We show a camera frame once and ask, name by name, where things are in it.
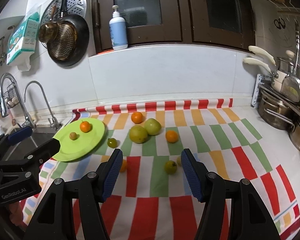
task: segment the metal pot handle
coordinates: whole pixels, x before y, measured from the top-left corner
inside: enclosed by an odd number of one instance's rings
[[[274,108],[279,108],[278,106],[275,106],[275,105],[269,103],[268,101],[266,101],[263,97],[261,97],[261,99],[262,99],[262,101],[264,101],[266,104],[268,104],[268,105],[270,105],[270,106],[272,106],[272,107],[274,107]]]
[[[294,125],[293,121],[285,116],[283,116],[282,114],[278,114],[276,113],[275,111],[272,111],[268,108],[265,109],[265,112],[268,113],[268,114],[271,114],[279,119],[281,119],[282,121],[285,121],[287,122],[288,124],[291,124],[292,125],[292,130],[294,131],[294,129],[296,128],[296,126]]]

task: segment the green plate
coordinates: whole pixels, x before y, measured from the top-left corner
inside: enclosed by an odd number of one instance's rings
[[[80,130],[80,123],[88,121],[92,128],[84,133]],[[71,140],[69,134],[75,132],[78,135],[76,140]],[[76,160],[90,152],[102,139],[105,133],[105,125],[95,118],[82,118],[72,122],[58,131],[54,138],[60,142],[60,151],[53,156],[57,161],[69,162]]]

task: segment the perforated metal steamer plate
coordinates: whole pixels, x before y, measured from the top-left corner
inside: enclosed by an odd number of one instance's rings
[[[57,21],[60,19],[60,7],[61,7],[61,0],[53,0],[45,9],[40,26],[46,22],[50,21],[52,7],[56,6],[56,11],[52,18],[53,21]],[[67,0],[67,14],[78,14],[83,18],[86,15],[87,11],[87,0]]]

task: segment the metal screw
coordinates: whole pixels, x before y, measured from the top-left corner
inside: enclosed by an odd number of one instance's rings
[[[92,179],[96,176],[97,174],[94,171],[91,171],[88,173],[88,178]]]
[[[53,181],[54,184],[58,185],[62,182],[62,179],[61,178],[57,178]]]
[[[249,185],[250,184],[250,180],[248,180],[248,179],[242,179],[242,183],[244,185]]]
[[[217,177],[217,174],[214,173],[213,171],[210,171],[210,172],[208,172],[208,177],[214,179]]]

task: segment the kitchen sink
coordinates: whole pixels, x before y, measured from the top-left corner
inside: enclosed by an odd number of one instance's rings
[[[57,131],[46,125],[37,125],[37,128],[33,130],[30,137],[24,139],[22,142],[11,146],[7,153],[3,156],[2,160],[20,160],[23,159],[26,154],[36,149],[38,146],[50,140]]]

